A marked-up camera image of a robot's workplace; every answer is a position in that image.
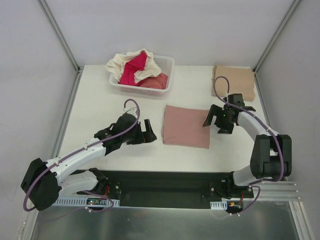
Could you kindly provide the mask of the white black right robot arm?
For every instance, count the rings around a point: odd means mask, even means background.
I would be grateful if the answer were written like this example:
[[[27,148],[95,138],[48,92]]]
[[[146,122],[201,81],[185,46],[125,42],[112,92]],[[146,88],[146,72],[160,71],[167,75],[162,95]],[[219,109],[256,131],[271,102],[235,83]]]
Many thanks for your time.
[[[235,126],[242,127],[254,141],[248,166],[232,173],[232,181],[225,184],[225,192],[237,197],[244,186],[261,181],[278,182],[292,173],[292,139],[266,125],[251,106],[210,106],[204,127],[214,125],[219,134],[231,134]]]

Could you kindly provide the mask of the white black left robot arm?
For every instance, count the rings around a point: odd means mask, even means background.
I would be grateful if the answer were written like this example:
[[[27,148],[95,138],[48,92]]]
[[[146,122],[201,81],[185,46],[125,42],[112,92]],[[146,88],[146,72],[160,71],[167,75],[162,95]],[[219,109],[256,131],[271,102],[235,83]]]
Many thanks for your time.
[[[90,161],[100,159],[120,149],[122,144],[139,145],[157,140],[149,119],[141,123],[129,114],[124,114],[109,127],[99,130],[86,143],[76,150],[46,161],[33,160],[20,185],[25,193],[23,209],[43,211],[52,206],[59,197],[83,192],[107,197],[110,182],[96,167],[75,174]]]

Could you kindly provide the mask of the pink printed t-shirt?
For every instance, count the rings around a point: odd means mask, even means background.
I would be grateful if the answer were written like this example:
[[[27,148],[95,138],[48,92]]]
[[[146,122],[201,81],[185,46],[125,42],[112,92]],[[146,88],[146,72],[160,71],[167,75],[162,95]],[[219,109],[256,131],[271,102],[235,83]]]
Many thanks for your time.
[[[208,113],[208,110],[167,105],[162,127],[163,144],[209,149],[210,127],[203,127]]]

